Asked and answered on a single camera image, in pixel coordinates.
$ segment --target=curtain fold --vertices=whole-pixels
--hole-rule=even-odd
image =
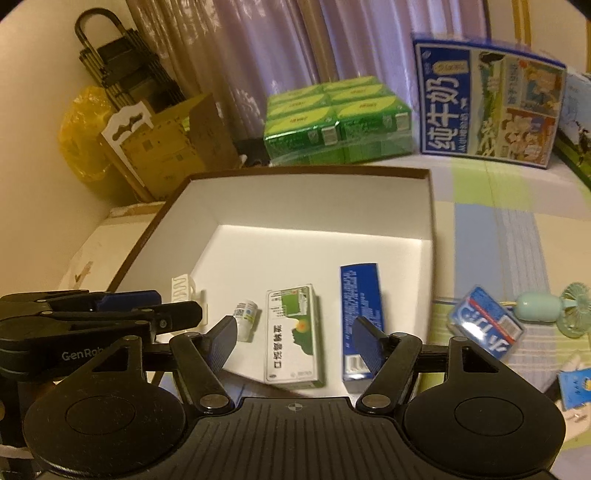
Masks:
[[[482,0],[127,0],[187,95],[213,92],[236,139],[260,137],[267,97],[375,75],[418,107],[412,32],[486,37]]]

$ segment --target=red stripe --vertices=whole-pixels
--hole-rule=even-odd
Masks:
[[[515,343],[515,340],[513,340],[513,338],[511,338],[511,335],[509,335],[507,333],[507,331],[501,326],[499,325],[495,319],[493,319],[490,315],[488,315],[488,312],[486,310],[484,310],[480,305],[478,305],[476,303],[476,300],[474,299],[470,299],[468,300],[468,302],[470,303],[470,305],[472,305],[476,310],[478,310],[480,312],[480,314],[486,318],[489,322],[491,322],[493,324],[494,327],[496,327],[503,335],[503,338],[505,340],[507,340],[507,342],[509,342],[511,345],[513,345]]]

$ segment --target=open cardboard box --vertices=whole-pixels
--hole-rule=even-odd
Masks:
[[[190,273],[210,329],[243,299],[262,310],[252,342],[225,369],[263,381],[267,291],[311,283],[324,377],[310,396],[348,395],[342,381],[340,266],[378,264],[386,332],[427,337],[434,259],[428,170],[277,167],[189,177],[152,221],[111,291],[158,290]]]

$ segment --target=triangular cutout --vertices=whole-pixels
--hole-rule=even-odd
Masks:
[[[93,372],[125,372],[129,362],[129,349],[125,346],[119,348],[112,355],[92,369]]]
[[[462,362],[467,373],[496,374],[499,371],[468,346],[462,348]]]

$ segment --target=beige wall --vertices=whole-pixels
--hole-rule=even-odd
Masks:
[[[531,43],[535,51],[586,71],[587,20],[567,0],[488,0],[488,6],[492,38]]]
[[[124,0],[24,0],[0,22],[0,295],[58,286],[70,258],[113,206],[69,170],[57,131],[90,76],[78,60],[78,15],[91,7],[133,25]],[[88,22],[99,46],[116,37]]]

